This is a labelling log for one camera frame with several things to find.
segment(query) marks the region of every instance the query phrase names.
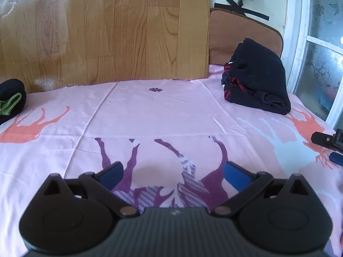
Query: bed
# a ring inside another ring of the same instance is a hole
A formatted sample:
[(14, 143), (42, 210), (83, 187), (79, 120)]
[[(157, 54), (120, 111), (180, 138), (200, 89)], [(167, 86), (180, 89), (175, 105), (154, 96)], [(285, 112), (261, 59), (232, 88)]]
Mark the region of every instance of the bed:
[(342, 170), (310, 140), (333, 129), (292, 94), (286, 116), (223, 97), (223, 64), (237, 44), (250, 37), (280, 56), (280, 34), (225, 10), (212, 9), (208, 26), (209, 0), (201, 11), (197, 0), (139, 0), (136, 10), (113, 1), (0, 0), (0, 82), (21, 79), (29, 93), (0, 125), (0, 256), (25, 254), (18, 223), (50, 173), (75, 178), (121, 161), (113, 193), (140, 211), (211, 210), (237, 193), (223, 178), (228, 160), (275, 178), (304, 174), (333, 220), (325, 251), (341, 256)]
[(223, 67), (209, 77), (64, 87), (28, 95), (24, 111), (0, 126), (0, 256), (26, 248), (20, 217), (52, 172), (75, 178), (115, 161), (125, 168), (113, 193), (136, 206), (215, 205), (237, 191), (223, 179), (231, 160), (251, 172), (287, 178), (302, 173), (328, 210), (333, 232), (326, 252), (340, 256), (341, 168), (312, 144), (315, 131), (334, 131), (290, 94), (278, 115), (223, 99)]

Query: deer print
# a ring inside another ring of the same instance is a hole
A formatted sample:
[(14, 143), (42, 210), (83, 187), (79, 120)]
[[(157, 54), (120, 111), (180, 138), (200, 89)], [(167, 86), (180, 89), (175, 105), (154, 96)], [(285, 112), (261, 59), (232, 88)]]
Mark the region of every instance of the deer print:
[[(204, 206), (212, 210), (215, 206), (226, 201), (228, 195), (222, 187), (224, 179), (223, 167), (227, 162), (227, 150), (221, 141), (218, 141), (214, 136), (209, 136), (215, 143), (218, 144), (222, 153), (222, 161), (219, 167), (202, 178), (200, 181), (195, 179), (196, 166), (179, 153), (170, 143), (164, 142), (162, 139), (155, 139), (156, 143), (161, 144), (165, 148), (171, 150), (180, 160), (183, 172), (182, 177), (184, 183), (179, 183), (176, 189), (171, 189), (166, 195), (161, 195), (160, 191), (163, 186), (147, 186), (131, 189), (132, 172), (137, 164), (137, 153), (140, 143), (136, 139), (130, 139), (133, 144), (131, 158), (129, 159), (121, 182), (112, 190), (112, 192), (135, 206), (143, 212), (146, 207), (159, 207), (162, 203), (169, 201), (170, 207), (198, 207)], [(102, 167), (111, 165), (111, 161), (106, 154), (105, 144), (101, 138), (95, 138), (98, 142), (101, 156)]]
[(50, 121), (42, 122), (45, 119), (45, 108), (41, 108), (41, 117), (30, 124), (29, 126), (19, 125), (23, 120), (25, 120), (35, 109), (29, 112), (26, 116), (20, 118), (18, 115), (13, 123), (0, 133), (0, 143), (26, 143), (37, 139), (41, 131), (49, 124), (57, 123), (65, 114), (70, 110), (70, 106), (66, 107), (66, 110), (57, 118)]
[(315, 116), (310, 114), (306, 109), (303, 109), (303, 111), (292, 109), (292, 111), (295, 111), (304, 115), (306, 119), (305, 121), (300, 121), (296, 119), (294, 116), (292, 116), (291, 113), (289, 113), (286, 116), (286, 118), (288, 118), (289, 120), (293, 122), (299, 134), (306, 140), (303, 142), (303, 144), (309, 147), (310, 149), (312, 149), (314, 152), (319, 153), (319, 155), (316, 156), (316, 161), (320, 161), (323, 167), (328, 167), (331, 170), (332, 170), (331, 165), (337, 167), (338, 169), (338, 165), (336, 165), (335, 163), (332, 163), (329, 160), (328, 154), (331, 152), (331, 150), (326, 149), (322, 146), (313, 144), (311, 141), (311, 136), (314, 132), (317, 131), (317, 132), (322, 133), (324, 131), (324, 128), (320, 124), (318, 124), (318, 122), (316, 121)]

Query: red stripe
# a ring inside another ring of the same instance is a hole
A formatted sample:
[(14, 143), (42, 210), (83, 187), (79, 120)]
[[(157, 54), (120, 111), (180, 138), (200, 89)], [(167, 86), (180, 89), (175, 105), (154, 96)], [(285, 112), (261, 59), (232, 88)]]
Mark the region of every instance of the red stripe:
[(224, 71), (225, 71), (226, 74), (229, 74), (230, 69), (231, 69), (230, 65), (229, 66), (224, 66)]
[(225, 91), (225, 92), (226, 92), (226, 94), (225, 94), (224, 98), (225, 98), (225, 100), (227, 100), (230, 96), (230, 91)]
[(237, 85), (238, 85), (238, 87), (243, 91), (243, 92), (247, 92), (245, 89), (244, 89), (244, 87), (241, 85), (241, 83), (239, 83), (239, 80), (237, 79), (237, 78), (232, 78), (232, 82), (237, 82)]

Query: folded black clothing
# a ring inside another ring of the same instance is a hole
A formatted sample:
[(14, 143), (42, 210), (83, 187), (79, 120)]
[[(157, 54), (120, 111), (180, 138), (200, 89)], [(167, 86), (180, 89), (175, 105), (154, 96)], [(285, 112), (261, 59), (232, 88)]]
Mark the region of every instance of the folded black clothing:
[(252, 39), (240, 43), (225, 64), (222, 86), (229, 102), (282, 115), (290, 112), (282, 61)]
[(23, 82), (9, 79), (0, 84), (0, 125), (18, 115), (24, 109), (26, 92)]

